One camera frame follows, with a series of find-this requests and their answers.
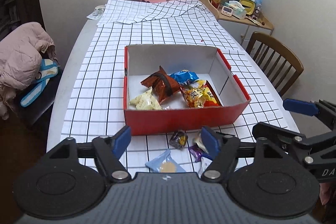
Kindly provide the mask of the purple candy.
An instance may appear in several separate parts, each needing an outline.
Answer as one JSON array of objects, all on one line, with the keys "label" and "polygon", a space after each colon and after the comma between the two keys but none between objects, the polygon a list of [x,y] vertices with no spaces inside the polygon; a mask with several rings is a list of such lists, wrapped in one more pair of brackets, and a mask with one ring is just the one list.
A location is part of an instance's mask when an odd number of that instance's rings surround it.
[{"label": "purple candy", "polygon": [[197,144],[188,148],[190,154],[195,158],[195,162],[200,162],[201,158],[205,157],[206,159],[212,160],[212,157],[205,153],[201,148],[198,147]]}]

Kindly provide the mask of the dark gold candy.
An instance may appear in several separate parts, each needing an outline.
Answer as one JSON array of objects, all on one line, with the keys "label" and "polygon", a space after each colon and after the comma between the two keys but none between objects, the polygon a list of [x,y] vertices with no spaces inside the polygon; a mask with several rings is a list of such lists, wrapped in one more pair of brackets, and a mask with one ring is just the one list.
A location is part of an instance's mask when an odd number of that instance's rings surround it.
[{"label": "dark gold candy", "polygon": [[173,133],[169,140],[169,145],[176,149],[183,149],[187,143],[187,140],[187,133],[183,130],[179,130]]}]

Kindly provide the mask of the light blue biscuit packet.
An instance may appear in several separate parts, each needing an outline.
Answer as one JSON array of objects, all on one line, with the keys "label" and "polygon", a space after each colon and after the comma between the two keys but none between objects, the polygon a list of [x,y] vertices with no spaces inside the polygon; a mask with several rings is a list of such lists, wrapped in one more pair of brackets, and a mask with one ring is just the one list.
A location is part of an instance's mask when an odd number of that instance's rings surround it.
[{"label": "light blue biscuit packet", "polygon": [[145,163],[154,173],[185,173],[186,171],[171,157],[171,150],[167,149],[161,155]]}]

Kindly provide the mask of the pale yellow snack packet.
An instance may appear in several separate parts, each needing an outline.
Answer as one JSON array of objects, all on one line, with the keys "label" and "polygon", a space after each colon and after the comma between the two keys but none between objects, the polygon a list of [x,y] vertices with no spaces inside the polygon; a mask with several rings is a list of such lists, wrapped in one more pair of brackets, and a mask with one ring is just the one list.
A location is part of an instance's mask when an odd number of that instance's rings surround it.
[{"label": "pale yellow snack packet", "polygon": [[152,87],[130,100],[129,104],[133,105],[137,110],[162,110],[161,105],[152,93]]}]

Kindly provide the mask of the red yellow snack bag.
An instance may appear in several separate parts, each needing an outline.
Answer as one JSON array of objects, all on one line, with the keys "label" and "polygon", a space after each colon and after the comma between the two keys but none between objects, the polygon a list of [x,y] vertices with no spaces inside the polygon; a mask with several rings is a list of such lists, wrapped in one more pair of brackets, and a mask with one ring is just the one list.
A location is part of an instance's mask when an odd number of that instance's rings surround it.
[{"label": "red yellow snack bag", "polygon": [[189,108],[221,106],[210,87],[211,85],[205,80],[196,80],[187,86],[181,87],[181,93],[187,106]]}]

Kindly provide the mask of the red brown triangular snack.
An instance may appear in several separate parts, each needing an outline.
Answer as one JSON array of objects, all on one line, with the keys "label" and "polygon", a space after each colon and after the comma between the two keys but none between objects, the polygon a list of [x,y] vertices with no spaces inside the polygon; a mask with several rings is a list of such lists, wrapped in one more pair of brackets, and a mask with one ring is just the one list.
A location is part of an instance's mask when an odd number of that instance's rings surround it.
[{"label": "red brown triangular snack", "polygon": [[181,88],[180,84],[170,77],[161,66],[158,71],[141,81],[141,84],[147,88],[152,88],[154,94],[158,96],[159,103],[179,92]]}]

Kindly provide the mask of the blue cookie packet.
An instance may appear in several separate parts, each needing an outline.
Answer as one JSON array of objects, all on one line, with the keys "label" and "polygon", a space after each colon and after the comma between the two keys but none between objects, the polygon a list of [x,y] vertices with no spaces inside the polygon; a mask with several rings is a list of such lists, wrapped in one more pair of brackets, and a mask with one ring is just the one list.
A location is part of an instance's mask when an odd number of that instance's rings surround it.
[{"label": "blue cookie packet", "polygon": [[177,81],[181,86],[189,85],[199,79],[195,72],[188,70],[177,71],[171,73],[169,76]]}]

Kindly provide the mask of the white label snack packet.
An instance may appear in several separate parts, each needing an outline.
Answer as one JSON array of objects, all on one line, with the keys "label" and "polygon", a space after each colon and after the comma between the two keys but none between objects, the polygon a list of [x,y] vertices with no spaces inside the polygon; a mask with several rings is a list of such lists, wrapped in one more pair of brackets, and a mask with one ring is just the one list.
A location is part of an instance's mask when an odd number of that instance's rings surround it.
[{"label": "white label snack packet", "polygon": [[205,170],[210,166],[210,164],[213,161],[207,157],[201,157],[201,166],[200,169],[198,170],[198,176],[201,178],[202,174],[205,172]]}]

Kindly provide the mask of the egg yolk pastry packet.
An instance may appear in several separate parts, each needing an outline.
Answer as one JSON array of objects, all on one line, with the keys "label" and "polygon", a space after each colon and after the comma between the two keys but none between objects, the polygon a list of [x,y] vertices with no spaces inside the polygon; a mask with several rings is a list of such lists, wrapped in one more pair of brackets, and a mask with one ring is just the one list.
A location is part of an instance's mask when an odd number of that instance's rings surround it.
[{"label": "egg yolk pastry packet", "polygon": [[206,146],[203,144],[201,132],[198,132],[196,137],[193,138],[193,144],[197,145],[204,153],[208,153]]}]

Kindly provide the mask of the wooden chair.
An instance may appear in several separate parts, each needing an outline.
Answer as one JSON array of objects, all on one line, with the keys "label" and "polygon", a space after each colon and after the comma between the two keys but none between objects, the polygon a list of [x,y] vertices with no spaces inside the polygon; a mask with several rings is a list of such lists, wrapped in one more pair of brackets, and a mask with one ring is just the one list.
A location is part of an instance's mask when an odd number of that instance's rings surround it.
[{"label": "wooden chair", "polygon": [[293,86],[303,73],[303,64],[285,44],[262,32],[254,32],[246,52],[252,57],[280,96]]}]

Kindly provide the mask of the red cardboard box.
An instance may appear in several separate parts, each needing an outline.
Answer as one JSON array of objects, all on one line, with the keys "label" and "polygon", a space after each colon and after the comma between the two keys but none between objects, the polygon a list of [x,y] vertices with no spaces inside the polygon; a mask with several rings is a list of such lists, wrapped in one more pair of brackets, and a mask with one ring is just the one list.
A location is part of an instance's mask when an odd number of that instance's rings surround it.
[{"label": "red cardboard box", "polygon": [[136,44],[124,56],[123,111],[133,135],[232,124],[251,101],[218,48]]}]

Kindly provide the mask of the blue white bag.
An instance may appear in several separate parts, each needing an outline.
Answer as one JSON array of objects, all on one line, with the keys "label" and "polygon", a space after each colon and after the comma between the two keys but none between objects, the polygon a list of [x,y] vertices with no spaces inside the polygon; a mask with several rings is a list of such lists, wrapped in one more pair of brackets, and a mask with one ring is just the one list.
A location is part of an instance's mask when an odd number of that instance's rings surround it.
[{"label": "blue white bag", "polygon": [[32,104],[47,86],[49,80],[58,74],[58,65],[50,59],[43,59],[38,74],[33,80],[33,89],[21,99],[21,106],[27,107]]}]

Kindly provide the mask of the wooden corner cabinet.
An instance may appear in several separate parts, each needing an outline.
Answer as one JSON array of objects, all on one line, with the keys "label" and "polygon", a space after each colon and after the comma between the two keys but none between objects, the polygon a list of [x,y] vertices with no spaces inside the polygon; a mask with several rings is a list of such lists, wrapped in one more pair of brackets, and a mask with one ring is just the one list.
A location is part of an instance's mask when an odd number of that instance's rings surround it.
[{"label": "wooden corner cabinet", "polygon": [[234,16],[226,16],[221,9],[216,9],[210,0],[200,0],[215,16],[219,24],[242,46],[251,38],[253,32],[263,32],[272,35],[273,24],[261,13],[259,19],[264,24],[255,24],[249,19],[238,19]]}]

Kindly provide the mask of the tissue box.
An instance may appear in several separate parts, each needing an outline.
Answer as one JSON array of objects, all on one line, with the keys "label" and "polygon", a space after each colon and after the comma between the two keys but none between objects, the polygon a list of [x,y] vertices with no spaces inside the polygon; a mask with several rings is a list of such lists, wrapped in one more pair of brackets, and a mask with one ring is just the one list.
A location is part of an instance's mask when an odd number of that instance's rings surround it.
[{"label": "tissue box", "polygon": [[224,5],[232,9],[232,15],[235,18],[242,20],[246,17],[247,12],[239,1],[229,1]]}]

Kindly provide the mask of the pink puffer jacket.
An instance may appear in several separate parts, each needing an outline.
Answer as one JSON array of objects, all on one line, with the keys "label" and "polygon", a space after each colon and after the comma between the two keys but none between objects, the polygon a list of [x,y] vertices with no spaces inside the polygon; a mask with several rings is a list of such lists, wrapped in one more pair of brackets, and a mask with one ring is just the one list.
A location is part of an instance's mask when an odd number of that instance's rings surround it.
[{"label": "pink puffer jacket", "polygon": [[38,74],[43,59],[55,61],[55,44],[38,22],[28,22],[1,40],[1,118],[15,110],[17,92],[28,88]]}]

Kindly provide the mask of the white digital timer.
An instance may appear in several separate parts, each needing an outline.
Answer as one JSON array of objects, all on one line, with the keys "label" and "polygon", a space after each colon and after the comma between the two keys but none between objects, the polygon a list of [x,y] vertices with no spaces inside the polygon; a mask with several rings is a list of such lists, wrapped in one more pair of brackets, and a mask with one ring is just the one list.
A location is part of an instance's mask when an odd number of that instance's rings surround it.
[{"label": "white digital timer", "polygon": [[231,7],[223,6],[222,10],[221,10],[221,13],[222,13],[222,15],[231,17],[232,16],[232,11],[233,11],[233,9]]}]

